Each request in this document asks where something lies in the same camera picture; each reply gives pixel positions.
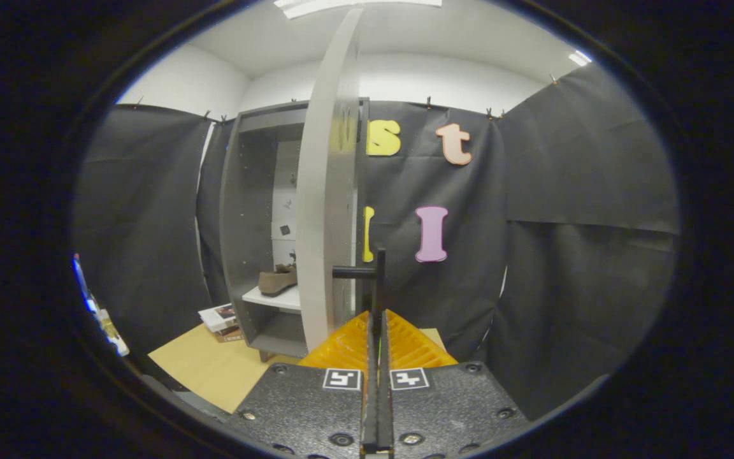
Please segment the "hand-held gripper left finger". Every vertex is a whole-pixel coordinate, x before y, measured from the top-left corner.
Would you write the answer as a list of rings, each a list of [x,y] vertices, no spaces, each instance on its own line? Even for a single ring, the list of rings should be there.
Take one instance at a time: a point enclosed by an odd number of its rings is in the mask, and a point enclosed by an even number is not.
[[[224,418],[263,455],[362,458],[375,450],[373,319],[353,317],[297,364],[271,364]]]

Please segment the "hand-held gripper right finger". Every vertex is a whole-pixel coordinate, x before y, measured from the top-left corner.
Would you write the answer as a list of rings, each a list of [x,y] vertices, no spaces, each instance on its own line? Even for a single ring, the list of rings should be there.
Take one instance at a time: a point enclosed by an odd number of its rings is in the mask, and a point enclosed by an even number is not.
[[[399,314],[385,310],[378,434],[393,458],[466,458],[529,421],[486,364],[457,362]]]

